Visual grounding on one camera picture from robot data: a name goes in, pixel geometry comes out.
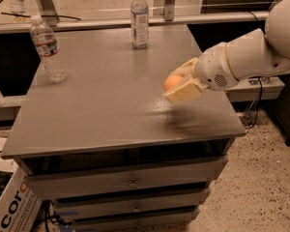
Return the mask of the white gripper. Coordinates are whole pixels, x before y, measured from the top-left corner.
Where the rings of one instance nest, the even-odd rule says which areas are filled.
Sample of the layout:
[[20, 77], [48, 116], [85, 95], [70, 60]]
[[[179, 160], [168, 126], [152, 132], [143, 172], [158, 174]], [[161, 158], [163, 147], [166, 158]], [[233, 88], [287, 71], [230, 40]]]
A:
[[239, 83], [239, 79], [230, 69], [226, 43], [219, 43], [208, 48], [198, 59], [191, 58], [170, 75], [183, 78], [174, 88], [163, 93], [164, 97], [173, 103], [196, 99], [208, 86], [210, 90], [221, 91]]

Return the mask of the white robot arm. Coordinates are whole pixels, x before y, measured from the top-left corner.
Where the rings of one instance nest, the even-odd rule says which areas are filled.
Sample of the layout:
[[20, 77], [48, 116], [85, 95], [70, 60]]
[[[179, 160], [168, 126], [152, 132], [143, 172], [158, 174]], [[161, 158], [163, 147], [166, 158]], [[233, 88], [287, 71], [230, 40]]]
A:
[[218, 43], [174, 70], [178, 77], [163, 96], [172, 103], [200, 97], [207, 89], [223, 91], [244, 79], [290, 73], [290, 0], [269, 12], [265, 28], [255, 29], [229, 43]]

